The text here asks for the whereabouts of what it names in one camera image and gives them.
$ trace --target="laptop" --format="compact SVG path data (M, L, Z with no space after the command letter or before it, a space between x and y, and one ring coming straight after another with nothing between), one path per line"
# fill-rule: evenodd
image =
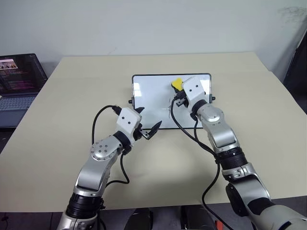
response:
M0 56L0 128L18 126L46 81L35 54Z

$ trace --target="red object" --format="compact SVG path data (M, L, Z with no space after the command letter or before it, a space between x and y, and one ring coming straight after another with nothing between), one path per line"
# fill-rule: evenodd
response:
M221 221L216 220L215 225L216 225L217 230L223 230L223 223Z

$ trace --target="whiteboard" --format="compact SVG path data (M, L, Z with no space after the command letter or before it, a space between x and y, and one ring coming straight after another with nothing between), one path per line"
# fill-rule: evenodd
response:
M150 129L157 122L162 121L160 128L178 128L170 115L170 105L174 98L175 90L172 81L181 78L183 81L198 75L201 85L206 92L206 101L210 101L211 75L209 73L196 74L161 74L161 75L134 75L132 77L133 107L145 107L142 111L144 129ZM174 116L184 128L193 128L195 121L189 112L181 105L174 104Z

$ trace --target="white wall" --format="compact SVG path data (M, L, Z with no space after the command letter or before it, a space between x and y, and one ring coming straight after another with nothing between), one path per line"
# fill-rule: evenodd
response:
M306 28L306 0L0 0L0 55L255 51L284 78Z

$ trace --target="laptop screen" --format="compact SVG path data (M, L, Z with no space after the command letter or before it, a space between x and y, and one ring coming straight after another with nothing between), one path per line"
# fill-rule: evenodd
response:
M0 95L39 92L46 81L35 54L0 56Z

